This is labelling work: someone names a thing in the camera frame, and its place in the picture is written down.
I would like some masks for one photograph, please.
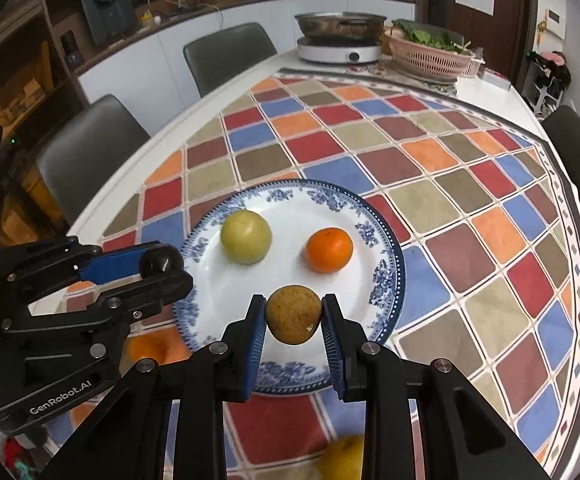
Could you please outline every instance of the yellow fruit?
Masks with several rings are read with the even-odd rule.
[[[265,322],[281,343],[300,345],[314,335],[321,320],[321,300],[308,287],[275,290],[265,306]]]
[[[238,264],[262,260],[272,245],[272,231],[265,219],[254,211],[242,209],[225,219],[221,244],[228,258]]]
[[[317,462],[323,480],[360,480],[363,468],[363,435],[345,436],[327,446]]]

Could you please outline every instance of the plate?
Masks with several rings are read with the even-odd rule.
[[[251,266],[228,260],[221,227],[234,211],[249,209],[269,223],[272,246]],[[318,274],[303,261],[311,234],[339,227],[352,238],[354,252],[339,272]],[[242,319],[252,295],[266,298],[281,286],[304,285],[322,298],[337,295],[343,316],[358,321],[368,339],[384,343],[392,332],[405,294],[403,253],[390,226],[365,200],[316,180],[278,180],[243,190],[205,215],[182,247],[185,270],[195,286],[175,303],[177,327],[193,351],[221,338]],[[281,343],[267,329],[255,391],[266,394],[312,392],[330,384],[321,327],[306,343]]]

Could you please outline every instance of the door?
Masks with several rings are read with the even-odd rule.
[[[519,69],[519,49],[525,43],[525,36],[521,37],[525,4],[525,0],[495,0],[494,15],[490,16],[456,4],[454,0],[439,0],[440,22],[435,25],[461,33],[472,42],[471,46],[482,46],[487,67],[514,83]]]

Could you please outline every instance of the brown fruit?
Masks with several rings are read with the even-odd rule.
[[[265,306],[265,322],[281,343],[300,345],[317,331],[321,300],[308,287],[287,285],[275,290]]]

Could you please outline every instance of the orange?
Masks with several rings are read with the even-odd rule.
[[[315,232],[305,245],[305,259],[312,269],[329,274],[343,269],[352,258],[352,238],[338,227]]]

